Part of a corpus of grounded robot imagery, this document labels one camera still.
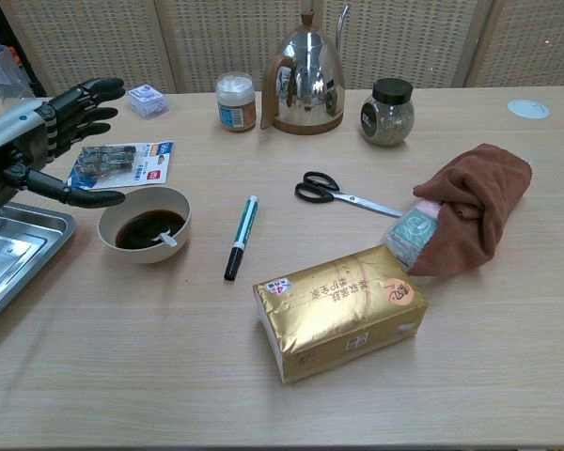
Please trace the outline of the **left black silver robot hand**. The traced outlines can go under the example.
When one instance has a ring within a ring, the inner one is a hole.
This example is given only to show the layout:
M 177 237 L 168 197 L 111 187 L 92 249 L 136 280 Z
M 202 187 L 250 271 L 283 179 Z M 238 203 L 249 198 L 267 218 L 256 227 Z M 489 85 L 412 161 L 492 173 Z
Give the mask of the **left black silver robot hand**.
M 0 209 L 25 190 L 84 209 L 122 203 L 125 195 L 120 192 L 92 193 L 71 188 L 41 170 L 73 144 L 108 132 L 110 125 L 106 121 L 118 110 L 101 104 L 124 94 L 121 79 L 96 78 L 49 101 L 26 101 L 0 115 Z

